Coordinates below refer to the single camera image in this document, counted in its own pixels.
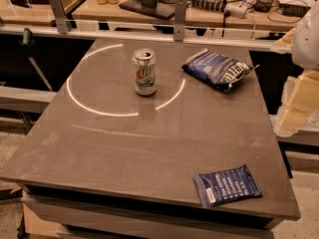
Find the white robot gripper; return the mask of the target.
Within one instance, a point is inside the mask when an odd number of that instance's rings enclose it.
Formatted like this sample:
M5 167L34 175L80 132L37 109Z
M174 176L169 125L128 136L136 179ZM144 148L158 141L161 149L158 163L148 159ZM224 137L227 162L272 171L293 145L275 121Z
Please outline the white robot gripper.
M319 109L319 1L316 1L301 21L275 42L292 44L292 61L306 70L297 78L289 76L284 84L281 107L278 109L278 129L298 131Z

